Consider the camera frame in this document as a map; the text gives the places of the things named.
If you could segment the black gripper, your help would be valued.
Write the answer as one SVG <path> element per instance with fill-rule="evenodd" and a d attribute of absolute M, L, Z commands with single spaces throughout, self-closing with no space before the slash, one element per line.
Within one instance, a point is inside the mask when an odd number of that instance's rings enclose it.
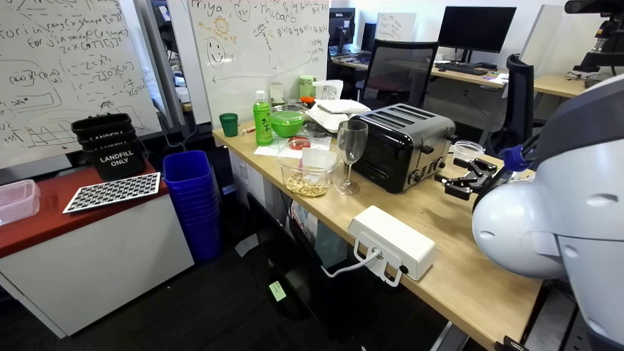
<path fill-rule="evenodd" d="M 495 166 L 480 158 L 474 158 L 470 162 L 462 158 L 452 158 L 452 164 L 466 168 L 468 172 L 474 174 L 470 188 L 478 195 L 489 194 L 493 188 L 503 186 L 511 178 L 511 172 L 505 166 Z M 458 197 L 462 201 L 468 201 L 472 195 L 470 188 L 458 186 L 456 182 L 443 182 L 443 188 L 446 195 Z"/>

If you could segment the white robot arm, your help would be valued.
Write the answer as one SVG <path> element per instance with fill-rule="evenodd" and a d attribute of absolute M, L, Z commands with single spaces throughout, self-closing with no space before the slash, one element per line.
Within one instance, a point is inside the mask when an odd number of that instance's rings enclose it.
<path fill-rule="evenodd" d="M 528 180 L 487 192 L 476 246 L 524 277 L 567 279 L 591 332 L 624 346 L 624 77 L 563 102 L 526 156 Z"/>

